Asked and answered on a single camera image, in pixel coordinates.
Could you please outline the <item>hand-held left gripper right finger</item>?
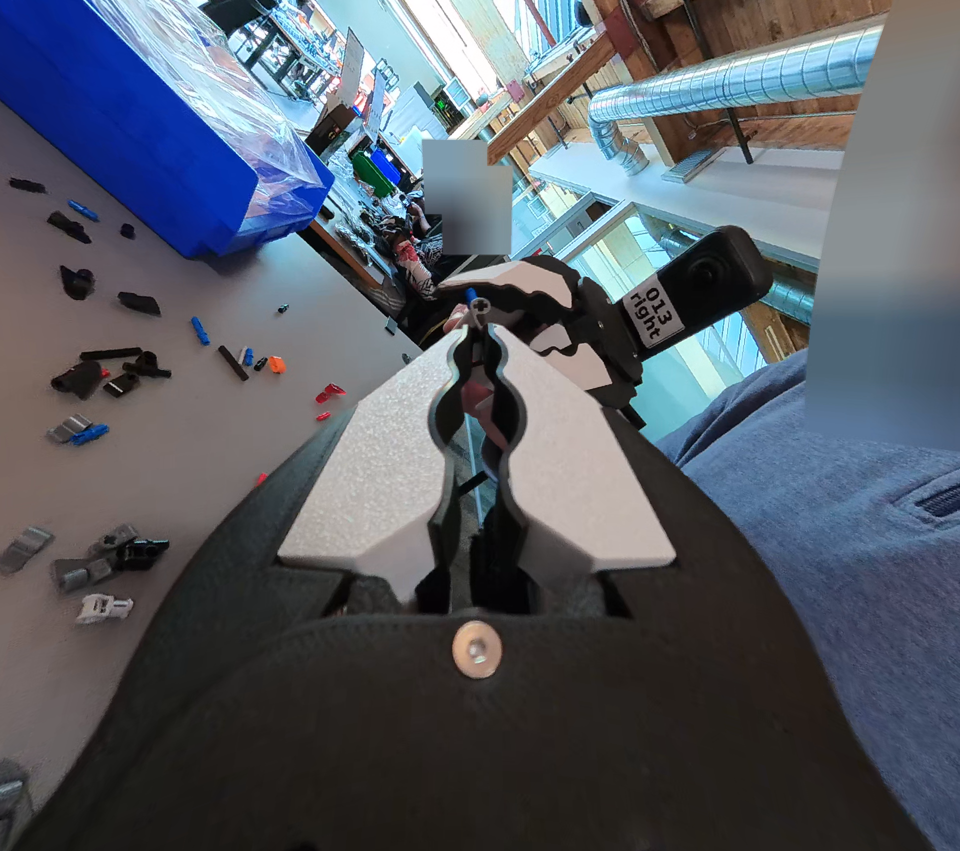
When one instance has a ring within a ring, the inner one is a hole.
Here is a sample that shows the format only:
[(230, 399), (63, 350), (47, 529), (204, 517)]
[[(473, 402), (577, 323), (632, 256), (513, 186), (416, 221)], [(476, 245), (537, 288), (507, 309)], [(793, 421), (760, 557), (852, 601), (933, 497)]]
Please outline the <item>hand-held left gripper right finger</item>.
[(507, 446), (480, 533), (480, 605), (524, 613), (536, 589), (558, 595), (599, 573), (672, 564), (676, 549), (614, 425), (630, 439), (637, 431), (550, 367), (505, 373), (495, 329), (486, 330), (485, 372)]

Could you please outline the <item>white lego connector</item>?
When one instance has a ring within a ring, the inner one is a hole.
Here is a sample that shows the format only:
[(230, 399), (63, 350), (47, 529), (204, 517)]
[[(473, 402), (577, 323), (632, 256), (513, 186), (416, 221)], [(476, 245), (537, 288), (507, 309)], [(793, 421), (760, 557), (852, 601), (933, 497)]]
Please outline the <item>white lego connector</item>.
[(75, 625), (88, 627), (108, 621), (123, 621), (136, 606), (130, 597), (117, 597), (108, 593), (89, 593), (80, 602)]

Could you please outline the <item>blue storage bin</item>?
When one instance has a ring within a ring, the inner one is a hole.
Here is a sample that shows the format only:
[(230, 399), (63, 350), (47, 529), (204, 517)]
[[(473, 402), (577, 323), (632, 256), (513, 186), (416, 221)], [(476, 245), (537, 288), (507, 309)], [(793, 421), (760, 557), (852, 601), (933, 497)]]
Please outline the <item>blue storage bin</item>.
[(258, 174), (88, 0), (1, 0), (2, 102), (186, 258), (304, 230), (334, 176), (293, 189), (302, 209), (247, 217)]

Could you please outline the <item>black office chair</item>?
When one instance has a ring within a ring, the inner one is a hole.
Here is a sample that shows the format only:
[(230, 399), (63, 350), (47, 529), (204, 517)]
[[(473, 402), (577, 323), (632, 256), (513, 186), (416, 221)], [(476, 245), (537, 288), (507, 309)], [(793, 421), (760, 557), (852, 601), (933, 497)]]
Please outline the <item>black office chair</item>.
[(238, 29), (267, 17), (277, 6), (278, 0), (208, 0), (198, 10), (230, 38)]

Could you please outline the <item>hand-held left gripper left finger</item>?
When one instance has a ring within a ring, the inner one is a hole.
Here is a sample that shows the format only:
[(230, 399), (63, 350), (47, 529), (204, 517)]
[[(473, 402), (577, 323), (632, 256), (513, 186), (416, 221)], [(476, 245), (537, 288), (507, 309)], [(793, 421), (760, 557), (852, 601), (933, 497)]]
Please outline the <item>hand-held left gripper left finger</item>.
[(462, 327), (354, 408), (279, 547), (280, 564), (384, 581), (402, 606), (451, 608), (459, 552), (463, 385), (473, 369)]

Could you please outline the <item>small silver air duct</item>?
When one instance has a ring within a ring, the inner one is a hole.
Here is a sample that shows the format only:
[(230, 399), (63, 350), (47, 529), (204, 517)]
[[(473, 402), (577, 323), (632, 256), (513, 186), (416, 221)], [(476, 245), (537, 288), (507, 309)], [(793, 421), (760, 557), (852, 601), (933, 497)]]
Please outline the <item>small silver air duct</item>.
[[(700, 233), (690, 233), (650, 214), (642, 213), (639, 217), (647, 233), (670, 260), (679, 257), (703, 237)], [(814, 303), (814, 284), (800, 280), (781, 262), (772, 262), (771, 268), (774, 281), (761, 303), (809, 327)]]

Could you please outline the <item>green storage bin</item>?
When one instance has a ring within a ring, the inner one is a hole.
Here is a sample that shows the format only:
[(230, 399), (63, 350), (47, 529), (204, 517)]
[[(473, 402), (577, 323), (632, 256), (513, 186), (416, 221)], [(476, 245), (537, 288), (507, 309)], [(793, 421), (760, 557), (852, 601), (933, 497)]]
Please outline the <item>green storage bin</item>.
[(394, 190), (394, 184), (378, 169), (371, 158), (358, 150), (350, 155), (350, 162), (355, 176), (364, 184), (373, 189), (377, 198), (390, 197)]

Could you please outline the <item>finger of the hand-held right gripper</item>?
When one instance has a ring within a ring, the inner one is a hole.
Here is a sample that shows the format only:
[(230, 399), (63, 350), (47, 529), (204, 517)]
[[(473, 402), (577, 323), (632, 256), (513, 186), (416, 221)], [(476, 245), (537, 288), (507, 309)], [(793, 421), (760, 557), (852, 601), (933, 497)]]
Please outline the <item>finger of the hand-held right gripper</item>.
[(556, 257), (526, 257), (462, 272), (436, 284), (436, 298), (460, 300), (467, 290), (504, 314), (564, 317), (574, 310), (582, 277)]
[(575, 344), (561, 320), (548, 321), (520, 309), (495, 309), (493, 324), (498, 340), (506, 345), (505, 373), (526, 370), (538, 376), (550, 367), (582, 391), (606, 388), (614, 382), (594, 347)]

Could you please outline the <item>grey lego piece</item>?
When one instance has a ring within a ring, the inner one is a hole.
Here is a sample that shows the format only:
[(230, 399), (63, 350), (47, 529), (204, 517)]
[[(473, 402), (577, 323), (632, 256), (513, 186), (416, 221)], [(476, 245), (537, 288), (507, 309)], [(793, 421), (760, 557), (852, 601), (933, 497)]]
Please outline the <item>grey lego piece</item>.
[(1, 820), (29, 820), (33, 813), (27, 769), (12, 759), (1, 759)]
[(116, 571), (115, 564), (113, 557), (56, 559), (51, 563), (54, 587), (62, 595), (90, 589), (111, 578)]

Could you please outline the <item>black lego panel red pin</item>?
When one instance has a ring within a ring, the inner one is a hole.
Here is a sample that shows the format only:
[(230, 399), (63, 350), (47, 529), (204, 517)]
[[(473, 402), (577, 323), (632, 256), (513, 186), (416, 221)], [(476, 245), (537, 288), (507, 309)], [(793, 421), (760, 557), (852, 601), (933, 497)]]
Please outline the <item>black lego panel red pin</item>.
[(111, 377), (111, 371), (105, 368), (101, 361), (95, 358), (81, 358), (65, 371), (52, 377), (50, 387), (57, 393), (72, 396), (79, 401), (87, 401), (107, 382), (109, 377)]

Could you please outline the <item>clear plastic bags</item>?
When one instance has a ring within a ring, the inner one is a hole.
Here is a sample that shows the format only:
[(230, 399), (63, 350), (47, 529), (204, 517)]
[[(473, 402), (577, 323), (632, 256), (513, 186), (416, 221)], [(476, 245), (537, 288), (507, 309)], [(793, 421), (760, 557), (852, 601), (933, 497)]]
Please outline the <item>clear plastic bags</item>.
[[(45, 49), (67, 51), (69, 0), (28, 0), (31, 24), (50, 24)], [(122, 39), (206, 124), (252, 168), (257, 182), (247, 218), (264, 224), (269, 214), (293, 224), (312, 221), (330, 186), (294, 124), (240, 64), (224, 30), (193, 0), (73, 0), (93, 20), (79, 29), (91, 37), (94, 26)]]

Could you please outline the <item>dark grey lego connector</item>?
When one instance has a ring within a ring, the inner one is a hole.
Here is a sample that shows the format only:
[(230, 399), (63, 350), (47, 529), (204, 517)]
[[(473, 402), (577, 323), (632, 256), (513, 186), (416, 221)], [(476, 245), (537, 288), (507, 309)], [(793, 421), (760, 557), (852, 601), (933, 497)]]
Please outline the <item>dark grey lego connector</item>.
[(112, 555), (130, 542), (138, 540), (138, 537), (138, 531), (131, 524), (121, 523), (98, 537), (90, 545), (87, 555), (90, 559)]

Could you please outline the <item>large silver air duct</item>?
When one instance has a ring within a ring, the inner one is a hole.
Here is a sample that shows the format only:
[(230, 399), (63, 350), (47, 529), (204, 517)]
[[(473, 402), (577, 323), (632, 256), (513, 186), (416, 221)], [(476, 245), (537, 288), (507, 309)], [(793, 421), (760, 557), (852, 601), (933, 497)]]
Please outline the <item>large silver air duct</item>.
[(859, 94), (886, 19), (876, 15), (602, 89), (588, 107), (590, 134), (607, 161), (633, 176), (649, 161), (619, 122)]

